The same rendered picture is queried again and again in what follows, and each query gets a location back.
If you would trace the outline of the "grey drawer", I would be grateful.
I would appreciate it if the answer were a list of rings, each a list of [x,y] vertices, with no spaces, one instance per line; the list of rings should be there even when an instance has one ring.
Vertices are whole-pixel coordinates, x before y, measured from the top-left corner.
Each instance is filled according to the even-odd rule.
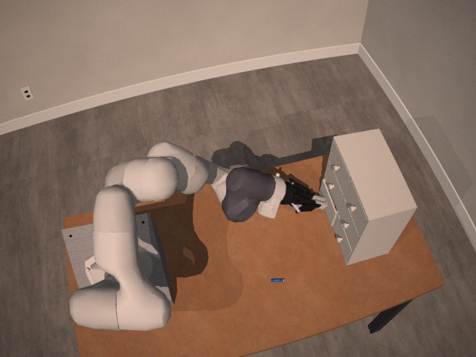
[[[352,183],[352,180],[349,183],[349,187],[345,195],[345,198],[349,206],[349,211],[352,213],[352,216],[354,218],[358,232],[361,235],[368,219],[366,217],[366,214],[364,212],[364,209],[362,207],[358,194],[355,190],[355,187]]]
[[[341,217],[341,220],[342,220],[342,223],[343,223],[343,228],[346,231],[346,234],[348,236],[349,242],[350,242],[352,250],[353,250],[360,236],[358,234],[358,231],[357,231],[356,226],[354,224],[354,220],[351,216],[351,212],[349,211],[349,208],[348,208],[348,205],[347,205],[345,199],[344,199],[343,204],[341,206],[341,210],[339,212],[339,215]]]
[[[336,173],[340,186],[343,190],[343,193],[345,193],[350,176],[343,162],[341,154],[336,146],[335,141],[333,142],[330,161],[333,166],[333,170]]]
[[[343,195],[343,192],[341,190],[338,179],[336,178],[336,175],[334,173],[334,170],[332,168],[332,165],[331,165],[330,161],[328,163],[328,168],[327,168],[327,171],[326,171],[325,178],[326,178],[326,181],[328,183],[328,189],[331,191],[333,199],[334,199],[335,204],[337,206],[337,209],[339,211],[339,208],[340,208],[340,205],[342,203],[344,195]]]
[[[343,228],[343,224],[342,224],[342,221],[340,219],[339,214],[338,214],[338,217],[337,217],[335,225],[334,225],[334,231],[335,231],[336,237],[337,237],[336,240],[337,240],[337,242],[339,242],[341,251],[343,253],[344,260],[345,260],[345,262],[347,262],[351,253],[352,253],[352,249],[351,249],[351,246],[349,244],[349,240],[347,238],[345,230]]]
[[[326,211],[326,215],[328,216],[328,220],[329,220],[330,225],[333,226],[334,222],[336,220],[338,211],[334,207],[335,206],[334,200],[333,200],[333,197],[331,195],[330,190],[328,189],[326,179],[322,180],[321,188],[320,188],[320,191],[319,191],[319,196],[326,198],[326,200],[323,201],[323,202],[327,203],[328,206],[324,209]]]

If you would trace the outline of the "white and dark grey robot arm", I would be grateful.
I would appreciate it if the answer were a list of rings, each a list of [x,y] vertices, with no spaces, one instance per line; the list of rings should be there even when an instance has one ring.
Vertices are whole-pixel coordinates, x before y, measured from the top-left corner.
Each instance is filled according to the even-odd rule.
[[[170,301],[148,280],[153,261],[138,245],[133,203],[135,207],[169,199],[176,190],[194,194],[208,183],[228,220],[245,222],[257,207],[259,214],[273,219],[286,193],[285,181],[279,176],[244,167],[222,168],[166,141],[156,143],[147,158],[113,166],[105,179],[106,188],[96,195],[94,254],[85,260],[91,286],[71,295],[73,320],[101,330],[150,331],[168,323]],[[108,187],[112,185],[117,186]]]

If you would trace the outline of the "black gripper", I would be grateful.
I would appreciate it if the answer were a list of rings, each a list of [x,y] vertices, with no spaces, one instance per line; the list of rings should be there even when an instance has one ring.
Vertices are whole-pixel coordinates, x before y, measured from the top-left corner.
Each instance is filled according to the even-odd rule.
[[[326,198],[317,196],[314,192],[311,193],[309,188],[295,182],[292,178],[285,181],[285,184],[286,193],[280,204],[289,204],[296,209],[295,213],[298,214],[299,212],[309,212],[315,208],[324,209],[328,206],[327,203],[323,202],[326,200]]]

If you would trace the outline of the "white chest of drawers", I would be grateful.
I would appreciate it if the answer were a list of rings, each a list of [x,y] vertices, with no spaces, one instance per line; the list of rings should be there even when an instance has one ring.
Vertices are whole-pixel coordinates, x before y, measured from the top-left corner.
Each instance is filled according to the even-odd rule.
[[[350,176],[338,214],[352,180],[368,219],[345,263],[388,254],[417,209],[405,179],[380,129],[333,137],[328,163],[334,141]]]

